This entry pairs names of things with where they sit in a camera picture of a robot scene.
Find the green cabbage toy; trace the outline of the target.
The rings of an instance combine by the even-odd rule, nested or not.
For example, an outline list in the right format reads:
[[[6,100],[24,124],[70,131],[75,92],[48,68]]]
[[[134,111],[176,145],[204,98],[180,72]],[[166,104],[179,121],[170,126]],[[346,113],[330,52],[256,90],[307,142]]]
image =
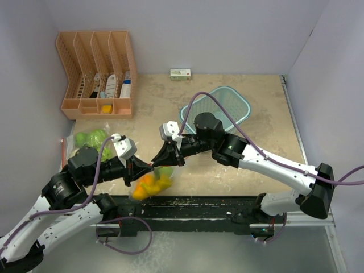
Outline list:
[[[103,142],[109,137],[109,134],[104,129],[95,129],[91,131],[86,137],[86,145],[91,148],[95,148],[97,152],[100,152],[101,146]],[[110,148],[106,146],[102,152],[101,161],[104,162],[108,159],[111,159],[112,151]]]

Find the green chayote toy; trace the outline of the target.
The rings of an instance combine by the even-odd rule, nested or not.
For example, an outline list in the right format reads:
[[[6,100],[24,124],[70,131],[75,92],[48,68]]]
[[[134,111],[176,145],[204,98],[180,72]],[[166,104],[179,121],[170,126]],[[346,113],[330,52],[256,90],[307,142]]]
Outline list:
[[[157,179],[159,179],[161,175],[171,177],[172,174],[173,174],[173,167],[170,166],[161,166],[154,169],[154,175]]]

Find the light blue plastic basket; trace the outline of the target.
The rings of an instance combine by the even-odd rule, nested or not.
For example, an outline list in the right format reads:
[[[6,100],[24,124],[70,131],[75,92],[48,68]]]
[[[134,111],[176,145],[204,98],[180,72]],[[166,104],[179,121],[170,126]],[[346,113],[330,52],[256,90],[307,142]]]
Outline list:
[[[234,88],[229,86],[219,86],[211,91],[210,94],[222,105],[237,125],[240,125],[250,116],[250,103]],[[230,119],[209,96],[199,95],[194,100],[189,115],[187,116],[187,121],[184,127],[184,130],[187,133],[196,133],[196,129],[193,124],[194,119],[198,114],[204,112],[212,113],[217,119],[219,119],[226,132],[232,134],[237,132],[237,129],[231,123]]]

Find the white blue packet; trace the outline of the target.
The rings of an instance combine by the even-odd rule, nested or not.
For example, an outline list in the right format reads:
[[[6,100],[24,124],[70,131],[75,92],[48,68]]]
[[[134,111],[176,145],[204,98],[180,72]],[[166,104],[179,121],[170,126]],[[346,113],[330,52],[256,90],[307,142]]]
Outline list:
[[[131,97],[131,73],[130,71],[126,71],[125,79],[122,83],[119,98],[130,98],[130,97]]]

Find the yellow block in organizer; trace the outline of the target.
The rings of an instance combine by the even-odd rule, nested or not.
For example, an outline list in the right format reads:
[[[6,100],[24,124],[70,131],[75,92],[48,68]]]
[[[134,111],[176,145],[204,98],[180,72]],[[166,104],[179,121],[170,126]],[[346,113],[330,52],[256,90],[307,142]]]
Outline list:
[[[103,105],[101,108],[102,114],[111,114],[113,112],[113,106],[112,105]]]

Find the white patterned packet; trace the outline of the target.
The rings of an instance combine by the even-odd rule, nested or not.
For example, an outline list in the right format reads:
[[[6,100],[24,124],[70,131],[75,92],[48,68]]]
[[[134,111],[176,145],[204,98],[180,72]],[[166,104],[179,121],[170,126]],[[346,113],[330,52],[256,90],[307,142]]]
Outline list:
[[[106,82],[106,87],[105,87],[106,98],[114,97],[116,87],[117,87],[117,77],[115,74],[112,74],[108,77]]]

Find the orange plastic file organizer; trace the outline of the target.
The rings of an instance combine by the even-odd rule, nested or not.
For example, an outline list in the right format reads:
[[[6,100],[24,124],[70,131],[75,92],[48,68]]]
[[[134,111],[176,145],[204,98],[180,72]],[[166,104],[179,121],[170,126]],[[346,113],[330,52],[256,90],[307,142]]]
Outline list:
[[[62,31],[56,47],[68,77],[61,105],[68,119],[132,118],[138,71],[128,31]],[[131,97],[119,98],[126,71],[131,73]],[[89,98],[96,73],[100,74],[100,89],[97,98]],[[117,77],[117,87],[114,97],[106,98],[106,82],[112,74]],[[113,112],[102,114],[103,105],[112,105]]]

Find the orange mango toy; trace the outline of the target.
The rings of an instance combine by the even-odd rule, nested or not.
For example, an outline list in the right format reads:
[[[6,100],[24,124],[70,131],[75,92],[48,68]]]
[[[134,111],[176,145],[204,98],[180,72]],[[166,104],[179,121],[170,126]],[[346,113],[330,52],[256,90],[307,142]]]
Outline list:
[[[132,198],[134,200],[140,201],[148,198],[150,195],[148,193],[148,190],[150,189],[150,186],[154,183],[154,175],[146,174],[142,176],[137,182],[136,186],[132,193]]]

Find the clear orange-zip bag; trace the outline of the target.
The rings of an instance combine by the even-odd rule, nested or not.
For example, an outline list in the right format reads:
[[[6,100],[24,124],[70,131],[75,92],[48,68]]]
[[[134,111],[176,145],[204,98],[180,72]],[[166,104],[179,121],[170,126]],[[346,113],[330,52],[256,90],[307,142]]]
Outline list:
[[[142,201],[162,193],[173,186],[180,175],[179,168],[178,166],[156,167],[152,172],[133,182],[129,198],[133,201]]]
[[[111,136],[111,127],[108,122],[97,122],[86,125],[78,132],[71,133],[62,139],[61,166],[64,167],[67,160],[73,157],[83,147],[95,148],[100,152],[103,142]]]

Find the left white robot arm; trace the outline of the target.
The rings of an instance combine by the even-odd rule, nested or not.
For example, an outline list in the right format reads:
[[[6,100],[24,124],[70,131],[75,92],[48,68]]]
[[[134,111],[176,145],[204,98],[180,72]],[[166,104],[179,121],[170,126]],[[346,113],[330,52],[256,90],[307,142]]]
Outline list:
[[[62,240],[89,225],[113,222],[118,205],[109,194],[94,195],[96,185],[122,178],[130,186],[152,171],[135,156],[102,162],[101,155],[83,147],[51,178],[31,210],[1,238],[1,272],[29,272]]]

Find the black aluminium base frame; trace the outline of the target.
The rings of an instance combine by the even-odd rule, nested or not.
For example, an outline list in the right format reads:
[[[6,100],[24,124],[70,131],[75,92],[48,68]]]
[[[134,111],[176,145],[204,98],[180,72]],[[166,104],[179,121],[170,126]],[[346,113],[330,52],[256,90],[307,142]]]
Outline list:
[[[272,237],[282,224],[291,226],[330,226],[331,215],[316,219],[303,212],[287,216],[265,216],[258,211],[255,196],[156,196],[137,202],[128,196],[113,196],[113,211],[104,214],[110,223],[96,224],[101,237],[134,237],[140,231],[227,232]]]

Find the yellow star fruit toy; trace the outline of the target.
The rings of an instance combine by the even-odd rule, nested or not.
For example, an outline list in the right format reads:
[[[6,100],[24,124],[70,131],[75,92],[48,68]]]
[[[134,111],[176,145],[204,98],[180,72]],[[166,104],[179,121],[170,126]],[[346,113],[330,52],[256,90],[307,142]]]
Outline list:
[[[156,195],[167,188],[171,187],[173,180],[170,177],[161,175],[159,179],[155,179],[152,186],[150,186],[150,193]]]

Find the black white item in organizer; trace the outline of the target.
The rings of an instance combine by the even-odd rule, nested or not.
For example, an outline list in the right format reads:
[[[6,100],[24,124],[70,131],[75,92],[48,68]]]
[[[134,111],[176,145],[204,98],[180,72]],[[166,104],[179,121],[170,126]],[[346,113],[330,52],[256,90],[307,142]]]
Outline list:
[[[89,98],[97,98],[99,89],[100,89],[100,74],[96,73],[94,75],[92,92],[89,95]]]

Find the small green white box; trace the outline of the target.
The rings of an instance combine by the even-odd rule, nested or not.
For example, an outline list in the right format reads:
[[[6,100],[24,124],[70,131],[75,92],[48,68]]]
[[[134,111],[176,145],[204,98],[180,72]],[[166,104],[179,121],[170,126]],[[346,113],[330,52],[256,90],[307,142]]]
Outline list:
[[[185,81],[191,79],[190,69],[170,69],[170,80],[172,81]]]

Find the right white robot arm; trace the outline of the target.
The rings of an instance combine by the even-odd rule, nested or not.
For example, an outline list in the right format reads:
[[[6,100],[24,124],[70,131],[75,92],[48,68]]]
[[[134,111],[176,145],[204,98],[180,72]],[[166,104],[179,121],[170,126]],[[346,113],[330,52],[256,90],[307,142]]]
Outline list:
[[[331,166],[321,163],[310,166],[285,159],[253,144],[241,136],[228,133],[212,113],[195,118],[196,133],[179,135],[177,122],[169,121],[160,127],[164,144],[152,159],[153,167],[183,166],[185,158],[211,151],[212,158],[224,166],[254,171],[291,188],[280,193],[262,193],[253,208],[258,222],[272,216],[302,211],[318,219],[326,219],[334,193]]]

